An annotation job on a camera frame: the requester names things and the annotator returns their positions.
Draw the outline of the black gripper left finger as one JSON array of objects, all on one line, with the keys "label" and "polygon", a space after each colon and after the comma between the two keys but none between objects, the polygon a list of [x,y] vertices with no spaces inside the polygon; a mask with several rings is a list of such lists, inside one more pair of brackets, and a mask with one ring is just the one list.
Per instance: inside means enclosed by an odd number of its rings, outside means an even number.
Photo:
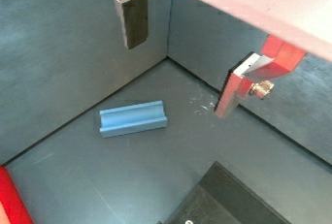
[{"label": "black gripper left finger", "polygon": [[147,38],[147,0],[113,0],[120,18],[124,46],[132,49]]}]

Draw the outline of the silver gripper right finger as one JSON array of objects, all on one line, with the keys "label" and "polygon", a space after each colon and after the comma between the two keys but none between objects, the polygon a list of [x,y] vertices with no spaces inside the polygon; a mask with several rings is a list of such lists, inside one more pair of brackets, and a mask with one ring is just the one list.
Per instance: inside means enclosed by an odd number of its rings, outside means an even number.
[{"label": "silver gripper right finger", "polygon": [[270,79],[291,73],[305,55],[301,48],[267,34],[262,54],[250,52],[227,72],[215,115],[224,118],[248,95],[263,99],[272,89]]}]

